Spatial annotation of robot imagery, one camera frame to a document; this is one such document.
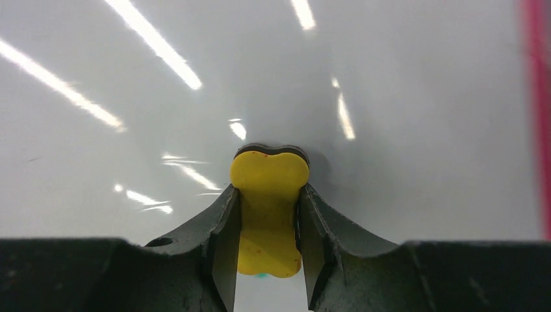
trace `yellow foam block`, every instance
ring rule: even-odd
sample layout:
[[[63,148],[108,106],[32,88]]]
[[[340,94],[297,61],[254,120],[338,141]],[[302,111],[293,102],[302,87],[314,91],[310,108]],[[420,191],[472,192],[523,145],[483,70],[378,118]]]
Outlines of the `yellow foam block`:
[[[246,151],[235,157],[230,180],[240,191],[237,270],[241,274],[289,278],[300,270],[294,219],[298,194],[308,175],[306,161],[293,153]]]

